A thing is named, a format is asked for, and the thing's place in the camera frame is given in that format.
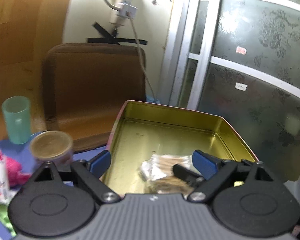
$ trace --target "brown lid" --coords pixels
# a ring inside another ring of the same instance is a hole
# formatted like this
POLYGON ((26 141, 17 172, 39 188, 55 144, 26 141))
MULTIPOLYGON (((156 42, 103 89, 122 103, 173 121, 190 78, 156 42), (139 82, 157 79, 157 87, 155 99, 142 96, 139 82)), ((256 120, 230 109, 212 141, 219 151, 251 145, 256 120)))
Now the brown lid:
POLYGON ((47 131, 37 135, 30 143, 31 154, 41 160, 54 159, 72 149, 72 138, 61 131, 47 131))

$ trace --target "green plastic mug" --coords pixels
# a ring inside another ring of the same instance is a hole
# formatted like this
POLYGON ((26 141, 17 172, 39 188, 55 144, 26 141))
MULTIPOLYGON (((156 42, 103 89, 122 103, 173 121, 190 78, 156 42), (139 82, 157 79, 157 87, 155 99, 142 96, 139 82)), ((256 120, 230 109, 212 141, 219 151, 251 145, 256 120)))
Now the green plastic mug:
POLYGON ((2 113, 9 140, 14 144, 26 143, 30 136, 30 100, 15 96, 2 104, 2 113))

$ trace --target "pink toy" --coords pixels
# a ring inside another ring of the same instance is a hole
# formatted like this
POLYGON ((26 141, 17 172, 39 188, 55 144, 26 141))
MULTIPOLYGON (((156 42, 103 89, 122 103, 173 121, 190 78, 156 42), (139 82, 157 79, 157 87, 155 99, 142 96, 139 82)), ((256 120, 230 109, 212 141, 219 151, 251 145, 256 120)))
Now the pink toy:
POLYGON ((8 179, 9 179, 10 187, 14 187, 15 185, 25 184, 28 181, 28 179, 31 177, 31 174, 23 173, 21 171, 22 170, 21 164, 16 160, 7 157, 0 150, 0 161, 4 159, 6 161, 6 168, 8 171, 8 179))

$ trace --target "wooden panel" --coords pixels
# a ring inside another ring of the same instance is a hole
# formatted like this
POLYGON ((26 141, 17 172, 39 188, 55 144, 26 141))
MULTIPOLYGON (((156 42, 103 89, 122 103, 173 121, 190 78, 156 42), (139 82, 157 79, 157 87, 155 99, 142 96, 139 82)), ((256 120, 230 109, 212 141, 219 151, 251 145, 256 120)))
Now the wooden panel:
POLYGON ((6 136, 2 102, 14 95, 30 98, 32 130, 45 129, 41 62, 62 41, 69 0, 0 0, 0 139, 6 136))

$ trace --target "brown leather chair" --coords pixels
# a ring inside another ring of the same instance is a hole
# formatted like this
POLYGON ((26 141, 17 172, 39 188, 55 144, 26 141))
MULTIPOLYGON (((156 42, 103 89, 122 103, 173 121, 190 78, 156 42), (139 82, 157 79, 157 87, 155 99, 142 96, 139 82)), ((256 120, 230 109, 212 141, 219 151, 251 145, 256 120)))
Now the brown leather chair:
POLYGON ((48 130, 74 139, 74 151, 107 143, 126 100, 145 101, 145 78, 136 47, 61 44, 42 66, 42 95, 48 130))

